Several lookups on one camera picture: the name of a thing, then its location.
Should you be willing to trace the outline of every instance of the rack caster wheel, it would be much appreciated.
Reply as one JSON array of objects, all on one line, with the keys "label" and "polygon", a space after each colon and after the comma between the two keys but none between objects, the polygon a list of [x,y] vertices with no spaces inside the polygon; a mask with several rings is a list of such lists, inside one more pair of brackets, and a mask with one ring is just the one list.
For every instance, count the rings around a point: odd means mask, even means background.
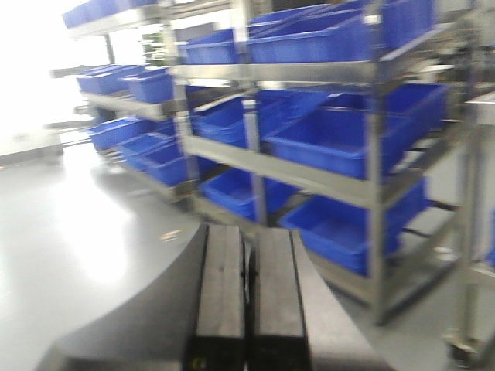
[{"label": "rack caster wheel", "polygon": [[460,369],[472,369],[475,366],[474,355],[454,345],[450,348],[450,356]]}]

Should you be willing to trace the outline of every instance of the blue storage tray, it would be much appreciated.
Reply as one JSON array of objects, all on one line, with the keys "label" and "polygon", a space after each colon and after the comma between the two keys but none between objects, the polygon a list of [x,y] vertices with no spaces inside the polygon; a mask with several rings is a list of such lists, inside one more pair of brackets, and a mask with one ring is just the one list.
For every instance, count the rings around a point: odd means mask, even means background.
[{"label": "blue storage tray", "polygon": [[83,73],[77,76],[77,82],[82,91],[93,94],[112,94],[127,90],[126,82],[121,80],[123,77],[141,73],[144,69],[144,66],[112,65],[107,69]]},{"label": "blue storage tray", "polygon": [[196,159],[198,161],[198,169],[200,170],[200,175],[218,166],[218,164],[215,161],[211,161],[208,158],[197,157]]},{"label": "blue storage tray", "polygon": [[382,6],[384,41],[397,49],[436,24],[434,0],[386,0]]},{"label": "blue storage tray", "polygon": [[[387,118],[381,141],[384,175],[404,157],[406,124],[406,117]],[[279,158],[354,178],[367,176],[366,119],[362,111],[320,108],[265,140]]]},{"label": "blue storage tray", "polygon": [[117,0],[89,0],[87,2],[87,10],[90,14],[90,19],[100,19],[118,12]]},{"label": "blue storage tray", "polygon": [[240,61],[232,29],[193,39],[180,45],[179,50],[186,52],[186,64],[234,64]]},{"label": "blue storage tray", "polygon": [[137,170],[143,172],[145,167],[139,161],[133,161],[136,156],[144,155],[174,141],[175,137],[168,137],[160,133],[144,134],[130,141],[125,141],[118,146],[122,158]]},{"label": "blue storage tray", "polygon": [[173,79],[168,68],[146,70],[137,75],[124,77],[123,81],[136,100],[157,104],[173,99]]},{"label": "blue storage tray", "polygon": [[491,227],[491,250],[488,253],[486,259],[488,262],[495,267],[495,211],[492,214],[492,227]]},{"label": "blue storage tray", "polygon": [[247,148],[242,98],[235,98],[193,115],[195,134],[236,147]]},{"label": "blue storage tray", "polygon": [[157,4],[157,0],[116,0],[119,12],[128,9],[141,8],[142,6]]},{"label": "blue storage tray", "polygon": [[74,9],[63,13],[62,18],[68,29],[88,23],[90,21],[90,13],[87,10],[87,4],[78,5]]},{"label": "blue storage tray", "polygon": [[255,36],[259,32],[264,32],[266,29],[270,29],[273,26],[279,26],[283,22],[293,21],[300,19],[305,15],[310,15],[316,12],[321,12],[323,9],[333,8],[327,4],[318,4],[311,6],[304,6],[302,8],[281,10],[279,12],[268,13],[260,15],[259,17],[252,19],[249,22],[249,34]]},{"label": "blue storage tray", "polygon": [[104,150],[114,147],[147,133],[156,128],[156,123],[148,120],[142,120],[136,117],[119,118],[108,121],[94,128],[87,129],[94,147],[97,150]]},{"label": "blue storage tray", "polygon": [[[326,100],[325,92],[262,90],[256,95],[261,140],[290,120],[312,111]],[[193,115],[195,134],[236,147],[247,148],[242,98],[234,98]]]},{"label": "blue storage tray", "polygon": [[[233,168],[200,185],[203,194],[232,213],[254,221],[254,194],[251,187],[251,174]],[[280,209],[297,188],[265,179],[267,211]]]},{"label": "blue storage tray", "polygon": [[[426,180],[422,179],[385,217],[386,254],[400,247],[402,228],[428,207]],[[299,229],[306,247],[342,267],[367,275],[368,211],[335,199],[315,196],[279,220],[288,229]]]},{"label": "blue storage tray", "polygon": [[176,142],[139,158],[148,175],[167,186],[176,186],[187,180],[186,159]]},{"label": "blue storage tray", "polygon": [[176,135],[176,125],[173,119],[170,118],[169,120],[157,122],[156,132],[168,137],[174,137]]},{"label": "blue storage tray", "polygon": [[361,10],[309,15],[247,41],[252,63],[339,62],[370,59]]},{"label": "blue storage tray", "polygon": [[258,112],[262,123],[261,138],[269,136],[275,128],[280,128],[290,121],[306,116],[319,105],[326,102],[331,93],[313,90],[260,90],[256,94]]},{"label": "blue storage tray", "polygon": [[250,37],[256,38],[270,29],[279,27],[285,23],[304,19],[304,17],[308,15],[321,15],[331,12],[342,12],[344,10],[361,9],[363,8],[364,3],[365,0],[350,0],[336,5],[318,4],[268,13],[250,21],[248,26],[249,34]]},{"label": "blue storage tray", "polygon": [[406,145],[442,126],[447,118],[448,92],[449,86],[440,83],[407,83],[388,96],[390,112],[411,118]]},{"label": "blue storage tray", "polygon": [[[447,116],[448,91],[447,85],[439,83],[407,83],[388,96],[388,111],[411,119],[403,132],[405,146],[410,147],[442,126]],[[367,96],[363,94],[334,94],[325,105],[353,110],[368,108]]]}]

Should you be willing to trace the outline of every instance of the metal shelf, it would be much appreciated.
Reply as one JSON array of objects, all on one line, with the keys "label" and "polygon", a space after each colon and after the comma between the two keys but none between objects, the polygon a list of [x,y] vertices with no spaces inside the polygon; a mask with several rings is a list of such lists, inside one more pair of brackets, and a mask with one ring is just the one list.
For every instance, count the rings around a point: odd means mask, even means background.
[{"label": "metal shelf", "polygon": [[160,104],[150,104],[134,100],[129,92],[119,92],[112,95],[92,94],[81,92],[91,104],[110,111],[125,111],[148,118],[153,121],[164,121],[172,113],[182,111],[185,104],[177,100],[169,100]]},{"label": "metal shelf", "polygon": [[382,190],[382,199],[386,208],[394,205],[421,177],[444,158],[451,150],[464,142],[469,130],[461,121],[447,121],[433,145],[424,148],[422,153],[391,177]]},{"label": "metal shelf", "polygon": [[[444,130],[436,135],[438,138],[433,145],[422,150],[412,163],[392,176],[384,186],[382,199],[385,208],[393,206],[434,164],[462,143],[467,129],[461,121],[449,121],[445,123]],[[184,145],[190,154],[277,179],[317,195],[340,199],[363,208],[370,207],[367,180],[339,175],[192,135],[184,138]]]},{"label": "metal shelf", "polygon": [[413,66],[459,45],[473,31],[477,11],[454,12],[451,22],[441,23],[432,31],[412,40],[381,58],[382,81],[391,81],[406,74]]},{"label": "metal shelf", "polygon": [[215,205],[214,203],[200,195],[191,195],[191,200],[193,201],[194,209],[198,213],[203,214],[204,216],[211,218],[218,223],[239,226],[248,238],[252,240],[255,239],[256,232],[260,228],[258,224],[252,223],[250,220],[234,215],[228,210],[222,209],[221,207]]},{"label": "metal shelf", "polygon": [[[423,36],[412,40],[380,60],[383,82],[393,82],[405,75],[413,66],[431,58],[444,49],[452,48],[472,28],[476,12],[456,14],[457,19],[442,23]],[[256,81],[280,81],[286,83],[341,83],[371,85],[375,80],[376,65],[369,60],[356,62],[321,63],[252,63],[218,65],[182,65],[174,67],[182,77],[189,80],[236,81],[247,78],[250,71]]]},{"label": "metal shelf", "polygon": [[[249,237],[255,236],[259,225],[234,215],[202,196],[194,195],[192,197],[195,202],[195,209],[199,213],[220,223],[237,225]],[[455,266],[458,256],[454,254],[453,250],[436,250],[436,247],[456,227],[460,212],[453,205],[441,206],[441,208],[455,209],[456,211],[443,223],[440,223],[431,236],[418,243],[410,253],[400,257],[398,267],[387,267],[391,274],[387,276],[384,282],[386,287],[384,300],[393,304],[388,308],[388,311],[394,311],[417,293],[432,286],[432,282],[437,281],[435,278],[449,272]],[[308,251],[308,254],[328,284],[344,290],[363,303],[373,303],[371,278],[349,271],[311,251]],[[412,282],[410,278],[414,273],[419,273],[421,277]]]},{"label": "metal shelf", "polygon": [[189,197],[191,192],[194,190],[195,182],[193,181],[180,183],[173,187],[164,185],[153,178],[150,178],[144,172],[138,172],[131,166],[127,165],[120,159],[120,155],[116,151],[99,151],[98,153],[105,161],[111,165],[124,169],[133,178],[148,186],[152,191],[156,192],[167,201],[176,202],[181,199],[185,199]]},{"label": "metal shelf", "polygon": [[191,155],[202,156],[235,168],[242,168],[306,189],[311,193],[338,198],[356,206],[368,207],[370,205],[370,200],[367,197],[369,193],[367,181],[300,165],[201,137],[186,136],[183,138],[183,143],[186,151]]},{"label": "metal shelf", "polygon": [[221,80],[213,82],[213,86],[219,84],[229,87],[236,85],[237,81],[247,79],[245,70],[248,68],[245,64],[183,64],[174,66],[172,69],[181,77],[187,79],[190,85],[196,82],[201,86],[209,86],[208,80]]},{"label": "metal shelf", "polygon": [[131,29],[139,26],[153,25],[161,22],[160,7],[146,5],[129,9],[124,12],[109,15],[96,21],[69,29],[69,36],[79,39],[85,36],[99,36],[121,29]]},{"label": "metal shelf", "polygon": [[167,7],[171,19],[184,19],[230,9],[230,0],[196,0]]},{"label": "metal shelf", "polygon": [[469,283],[495,289],[495,270],[487,263],[475,263],[469,269]]},{"label": "metal shelf", "polygon": [[[134,100],[127,91],[110,95],[92,94],[81,91],[81,95],[94,106],[105,108],[115,112],[129,112],[153,121],[164,121],[176,112],[184,111],[186,104],[179,100],[168,100],[160,104],[150,104]],[[232,88],[207,88],[195,91],[188,98],[190,107],[200,107],[210,102],[233,97],[238,94],[236,87]]]}]

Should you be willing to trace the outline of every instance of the metal rack post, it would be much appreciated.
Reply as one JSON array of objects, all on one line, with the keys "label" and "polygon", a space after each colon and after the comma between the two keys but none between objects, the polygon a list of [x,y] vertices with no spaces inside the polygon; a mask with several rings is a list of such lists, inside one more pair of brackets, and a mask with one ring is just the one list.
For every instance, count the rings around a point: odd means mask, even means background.
[{"label": "metal rack post", "polygon": [[[368,7],[368,14],[373,14],[381,7],[382,1],[375,0]],[[370,209],[368,219],[368,240],[370,241],[370,253],[368,256],[368,272],[371,283],[371,310],[377,324],[384,320],[384,205],[381,196],[382,185],[382,161],[381,161],[381,135],[385,128],[385,115],[387,112],[385,99],[381,93],[381,24],[373,39],[373,63],[375,64],[374,84],[371,89],[371,111],[367,115],[367,178],[369,181]]]},{"label": "metal rack post", "polygon": [[[239,70],[243,78],[240,88],[244,90],[244,126],[246,130],[247,147],[250,151],[260,151],[258,117],[256,100],[254,99],[254,79],[249,68],[249,53],[246,42],[249,39],[248,22],[252,15],[252,3],[246,0],[231,0],[230,16],[234,26],[234,41],[237,52],[241,55],[242,66]],[[254,218],[262,226],[267,225],[268,215],[265,198],[265,180],[256,172],[251,173],[251,188],[254,193]]]},{"label": "metal rack post", "polygon": [[485,143],[495,134],[495,93],[474,98],[469,102],[470,118],[475,125],[470,136],[464,161],[464,196],[466,208],[463,214],[463,258],[461,260],[461,284],[457,292],[456,323],[445,335],[450,345],[451,357],[463,367],[474,366],[481,361],[495,342],[495,331],[482,339],[476,331],[478,294],[480,288],[495,289],[495,269],[477,260],[476,230],[480,216],[480,201],[484,198]]}]

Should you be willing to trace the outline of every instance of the epoxy floor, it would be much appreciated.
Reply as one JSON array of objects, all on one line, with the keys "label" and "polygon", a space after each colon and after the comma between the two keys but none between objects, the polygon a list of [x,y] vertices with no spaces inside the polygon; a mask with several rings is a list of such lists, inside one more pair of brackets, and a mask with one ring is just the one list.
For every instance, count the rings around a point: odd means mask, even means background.
[{"label": "epoxy floor", "polygon": [[[445,181],[454,161],[434,171],[437,196],[454,192]],[[58,165],[0,169],[0,370],[32,370],[56,337],[107,313],[158,276],[198,225],[185,210],[108,168],[90,145],[66,149]],[[160,238],[172,230],[182,232],[175,240]],[[440,337],[453,323],[457,277],[450,275],[382,328],[372,325],[366,308],[338,296],[397,371],[451,371],[456,368]],[[480,327],[488,331],[490,324],[495,328],[495,294],[483,292],[481,301]],[[482,369],[495,370],[495,359]]]}]

